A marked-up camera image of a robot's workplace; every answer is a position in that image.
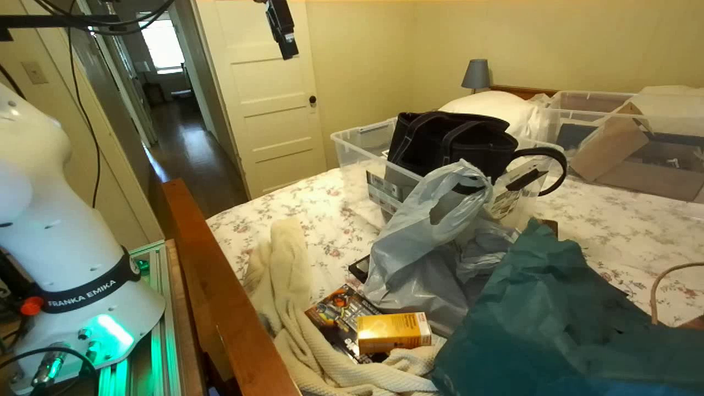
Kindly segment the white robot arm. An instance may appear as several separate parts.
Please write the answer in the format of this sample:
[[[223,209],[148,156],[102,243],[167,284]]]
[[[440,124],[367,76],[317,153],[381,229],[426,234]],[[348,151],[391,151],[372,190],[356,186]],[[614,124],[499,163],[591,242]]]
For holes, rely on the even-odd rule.
[[[102,214],[68,185],[68,156],[62,124],[0,85],[0,247],[39,298],[11,361],[19,396],[124,361],[166,313]]]

